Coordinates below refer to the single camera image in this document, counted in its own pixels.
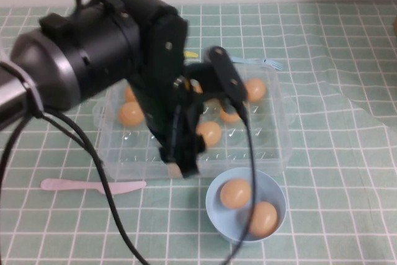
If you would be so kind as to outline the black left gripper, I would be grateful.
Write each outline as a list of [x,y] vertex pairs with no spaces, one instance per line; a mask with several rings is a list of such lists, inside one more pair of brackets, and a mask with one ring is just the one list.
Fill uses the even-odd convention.
[[174,81],[185,75],[184,46],[188,23],[177,15],[164,16],[141,36],[141,65],[129,79],[145,115],[146,124],[159,143],[161,159],[177,164],[182,177],[199,173],[197,157],[206,149],[197,133],[204,104],[178,107]]

